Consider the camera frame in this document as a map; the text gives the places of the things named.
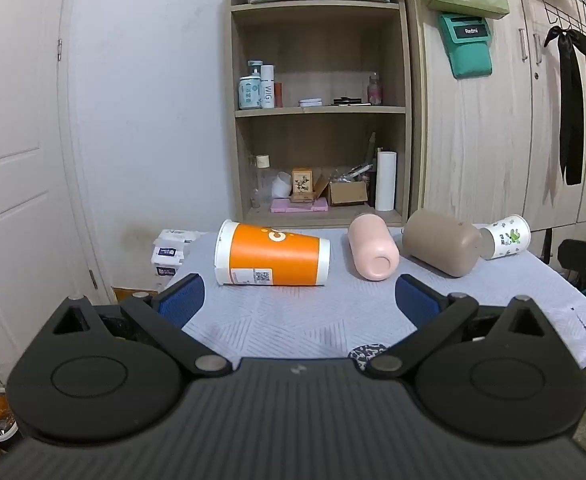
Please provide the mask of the pink tumbler cup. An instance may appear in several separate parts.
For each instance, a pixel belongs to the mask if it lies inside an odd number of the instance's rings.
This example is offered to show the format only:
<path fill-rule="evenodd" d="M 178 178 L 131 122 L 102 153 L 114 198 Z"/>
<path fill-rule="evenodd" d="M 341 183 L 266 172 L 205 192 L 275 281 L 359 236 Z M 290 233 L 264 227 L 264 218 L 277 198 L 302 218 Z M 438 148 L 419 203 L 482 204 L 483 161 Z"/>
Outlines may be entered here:
<path fill-rule="evenodd" d="M 360 214 L 348 228 L 349 246 L 358 273 L 368 281 L 384 281 L 399 266 L 399 249 L 385 221 Z"/>

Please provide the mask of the white small cup on shelf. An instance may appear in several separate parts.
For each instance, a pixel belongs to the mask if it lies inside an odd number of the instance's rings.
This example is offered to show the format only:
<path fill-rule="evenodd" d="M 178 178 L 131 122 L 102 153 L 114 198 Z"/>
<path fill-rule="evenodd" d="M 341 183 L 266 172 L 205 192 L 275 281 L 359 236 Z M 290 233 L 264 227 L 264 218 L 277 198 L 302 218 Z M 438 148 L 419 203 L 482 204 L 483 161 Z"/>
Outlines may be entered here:
<path fill-rule="evenodd" d="M 271 196 L 273 198 L 287 198 L 292 192 L 292 176 L 284 171 L 276 174 L 271 185 Z"/>

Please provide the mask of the white tissue pack stack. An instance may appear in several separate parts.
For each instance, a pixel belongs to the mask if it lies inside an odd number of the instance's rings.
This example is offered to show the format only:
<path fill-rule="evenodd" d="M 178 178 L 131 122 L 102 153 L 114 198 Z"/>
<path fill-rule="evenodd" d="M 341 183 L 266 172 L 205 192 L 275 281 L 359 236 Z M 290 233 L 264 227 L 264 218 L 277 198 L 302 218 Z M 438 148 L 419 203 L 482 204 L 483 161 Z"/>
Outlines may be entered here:
<path fill-rule="evenodd" d="M 164 229 L 154 240 L 151 264 L 160 292 L 177 274 L 190 251 L 190 245 L 203 235 L 198 231 Z"/>

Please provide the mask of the grey patterned tablecloth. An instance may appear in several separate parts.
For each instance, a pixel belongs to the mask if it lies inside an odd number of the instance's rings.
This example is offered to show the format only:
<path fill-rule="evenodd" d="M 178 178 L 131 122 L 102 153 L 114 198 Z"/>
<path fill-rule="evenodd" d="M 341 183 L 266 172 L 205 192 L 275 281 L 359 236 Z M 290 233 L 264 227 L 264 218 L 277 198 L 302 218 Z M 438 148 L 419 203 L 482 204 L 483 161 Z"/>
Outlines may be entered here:
<path fill-rule="evenodd" d="M 357 273 L 346 230 L 314 234 L 331 244 L 328 280 L 317 287 L 221 286 L 214 272 L 216 233 L 189 243 L 170 280 L 198 274 L 205 298 L 184 331 L 232 363 L 341 358 L 362 344 L 391 346 L 409 336 L 414 326 L 396 305 L 396 281 L 370 282 Z M 504 307 L 515 296 L 528 296 L 586 367 L 586 297 L 530 252 L 479 260 L 464 278 L 447 278 L 412 258 L 401 258 L 396 273 L 443 295 L 465 292 L 483 306 Z"/>

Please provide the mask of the white door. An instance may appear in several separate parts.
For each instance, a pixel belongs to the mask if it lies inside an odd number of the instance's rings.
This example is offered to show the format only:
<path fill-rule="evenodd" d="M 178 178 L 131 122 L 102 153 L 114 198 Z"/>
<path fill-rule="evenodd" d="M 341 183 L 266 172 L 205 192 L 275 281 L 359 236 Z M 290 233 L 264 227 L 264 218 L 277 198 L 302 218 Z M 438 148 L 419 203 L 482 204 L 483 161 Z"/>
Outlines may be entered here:
<path fill-rule="evenodd" d="M 0 0 L 0 385 L 67 297 L 108 293 L 68 104 L 72 0 Z"/>

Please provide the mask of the small cardboard box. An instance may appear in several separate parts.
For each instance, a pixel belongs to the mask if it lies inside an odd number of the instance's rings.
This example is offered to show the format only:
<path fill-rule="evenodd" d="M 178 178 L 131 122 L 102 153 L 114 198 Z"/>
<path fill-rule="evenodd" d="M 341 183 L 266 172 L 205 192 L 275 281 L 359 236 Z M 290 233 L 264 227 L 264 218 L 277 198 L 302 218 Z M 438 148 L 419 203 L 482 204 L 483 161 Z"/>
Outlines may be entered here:
<path fill-rule="evenodd" d="M 364 204 L 368 201 L 368 189 L 363 181 L 331 181 L 323 174 L 314 182 L 314 194 L 325 197 L 330 206 Z"/>

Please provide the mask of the clear bottle beige cap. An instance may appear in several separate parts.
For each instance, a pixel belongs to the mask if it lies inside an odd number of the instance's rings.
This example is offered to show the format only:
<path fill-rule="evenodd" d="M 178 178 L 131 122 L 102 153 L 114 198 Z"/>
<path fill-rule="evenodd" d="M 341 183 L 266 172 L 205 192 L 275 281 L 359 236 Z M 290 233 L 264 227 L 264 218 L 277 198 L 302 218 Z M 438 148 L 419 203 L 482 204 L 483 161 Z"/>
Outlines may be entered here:
<path fill-rule="evenodd" d="M 271 167 L 268 155 L 255 155 L 250 160 L 252 166 L 252 196 L 250 203 L 258 209 L 268 206 L 271 200 Z"/>

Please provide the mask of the white paper towel roll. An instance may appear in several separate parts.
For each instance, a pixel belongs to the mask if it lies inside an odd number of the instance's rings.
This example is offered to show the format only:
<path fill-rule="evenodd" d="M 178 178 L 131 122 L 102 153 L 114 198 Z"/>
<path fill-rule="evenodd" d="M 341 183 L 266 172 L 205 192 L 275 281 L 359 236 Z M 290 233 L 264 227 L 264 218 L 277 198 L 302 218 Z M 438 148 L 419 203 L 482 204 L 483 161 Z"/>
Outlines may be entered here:
<path fill-rule="evenodd" d="M 392 211 L 396 200 L 397 153 L 378 151 L 376 159 L 375 209 Z"/>

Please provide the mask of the light wood wardrobe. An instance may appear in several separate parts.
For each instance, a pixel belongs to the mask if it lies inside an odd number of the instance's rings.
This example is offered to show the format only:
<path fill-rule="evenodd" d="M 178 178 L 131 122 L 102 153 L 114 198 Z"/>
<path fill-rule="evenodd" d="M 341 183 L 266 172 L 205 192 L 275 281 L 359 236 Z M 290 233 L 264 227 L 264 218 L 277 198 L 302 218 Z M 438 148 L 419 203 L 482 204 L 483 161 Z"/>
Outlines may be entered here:
<path fill-rule="evenodd" d="M 413 84 L 410 206 L 489 222 L 520 214 L 534 252 L 586 240 L 586 55 L 580 61 L 585 107 L 582 180 L 564 183 L 560 151 L 558 49 L 553 26 L 586 34 L 576 0 L 509 0 L 490 21 L 488 76 L 453 76 L 437 14 L 425 0 L 407 5 Z"/>

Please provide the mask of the wooden floral box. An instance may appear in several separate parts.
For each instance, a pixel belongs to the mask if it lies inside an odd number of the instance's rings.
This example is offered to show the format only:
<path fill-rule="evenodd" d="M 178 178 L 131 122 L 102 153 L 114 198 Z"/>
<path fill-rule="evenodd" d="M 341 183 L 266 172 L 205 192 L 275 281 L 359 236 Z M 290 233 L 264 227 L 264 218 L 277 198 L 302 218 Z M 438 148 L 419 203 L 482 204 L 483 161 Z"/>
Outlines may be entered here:
<path fill-rule="evenodd" d="M 314 172 L 311 168 L 292 170 L 291 200 L 296 203 L 310 202 L 314 198 Z"/>

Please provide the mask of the teal pump bottle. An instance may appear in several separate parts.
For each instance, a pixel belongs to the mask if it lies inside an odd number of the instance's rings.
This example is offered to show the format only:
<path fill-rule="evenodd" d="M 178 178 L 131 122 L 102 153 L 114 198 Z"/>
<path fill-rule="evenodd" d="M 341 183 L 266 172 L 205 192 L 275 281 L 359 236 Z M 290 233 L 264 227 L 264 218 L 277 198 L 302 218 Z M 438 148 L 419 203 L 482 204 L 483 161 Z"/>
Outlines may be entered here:
<path fill-rule="evenodd" d="M 248 74 L 238 80 L 238 108 L 240 110 L 260 110 L 261 99 L 261 67 L 259 60 L 247 62 Z"/>

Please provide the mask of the white tube bottle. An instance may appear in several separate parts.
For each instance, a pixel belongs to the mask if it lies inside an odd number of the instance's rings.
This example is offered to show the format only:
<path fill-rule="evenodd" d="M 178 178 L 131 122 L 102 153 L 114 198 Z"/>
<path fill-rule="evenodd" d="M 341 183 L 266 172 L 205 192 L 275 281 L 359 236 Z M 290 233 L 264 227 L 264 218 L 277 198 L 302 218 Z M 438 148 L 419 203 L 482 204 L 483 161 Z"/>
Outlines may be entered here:
<path fill-rule="evenodd" d="M 274 66 L 262 64 L 260 68 L 261 107 L 268 110 L 276 107 L 276 92 L 274 92 Z"/>

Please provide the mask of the wooden shelf unit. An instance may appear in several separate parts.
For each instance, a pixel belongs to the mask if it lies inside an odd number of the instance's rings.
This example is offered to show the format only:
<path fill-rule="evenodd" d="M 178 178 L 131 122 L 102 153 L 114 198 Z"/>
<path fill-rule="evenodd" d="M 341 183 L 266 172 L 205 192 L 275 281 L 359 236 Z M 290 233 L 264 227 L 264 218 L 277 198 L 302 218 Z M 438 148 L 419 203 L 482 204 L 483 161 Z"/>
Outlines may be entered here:
<path fill-rule="evenodd" d="M 274 174 L 311 168 L 314 177 L 342 174 L 369 148 L 397 153 L 395 209 L 382 216 L 400 226 L 409 215 L 412 95 L 406 0 L 226 0 L 227 125 L 234 218 L 276 228 L 335 228 L 373 209 L 372 202 L 328 212 L 272 214 L 252 207 L 255 155 L 268 155 Z M 238 80 L 247 62 L 274 66 L 283 107 L 238 108 Z M 368 102 L 380 76 L 383 104 Z"/>

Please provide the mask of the red small bottle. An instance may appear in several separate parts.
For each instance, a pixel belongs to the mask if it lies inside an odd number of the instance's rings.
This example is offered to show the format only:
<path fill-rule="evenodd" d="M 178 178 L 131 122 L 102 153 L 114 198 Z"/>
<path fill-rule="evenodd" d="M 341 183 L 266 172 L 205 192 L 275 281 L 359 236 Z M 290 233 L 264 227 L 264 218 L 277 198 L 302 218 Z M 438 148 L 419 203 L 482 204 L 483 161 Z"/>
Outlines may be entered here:
<path fill-rule="evenodd" d="M 283 84 L 274 83 L 274 105 L 279 108 L 283 107 Z"/>

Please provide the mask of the black ribbon bow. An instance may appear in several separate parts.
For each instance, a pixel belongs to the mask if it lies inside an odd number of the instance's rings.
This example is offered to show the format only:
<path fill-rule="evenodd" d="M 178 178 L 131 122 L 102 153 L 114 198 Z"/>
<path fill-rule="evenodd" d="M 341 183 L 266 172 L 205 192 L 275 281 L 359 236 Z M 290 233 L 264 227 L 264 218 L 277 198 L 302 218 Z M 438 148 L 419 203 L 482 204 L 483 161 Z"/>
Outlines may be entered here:
<path fill-rule="evenodd" d="M 553 26 L 543 47 L 558 43 L 561 78 L 560 167 L 568 186 L 581 184 L 585 151 L 584 87 L 577 53 L 586 55 L 586 35 L 576 29 Z"/>

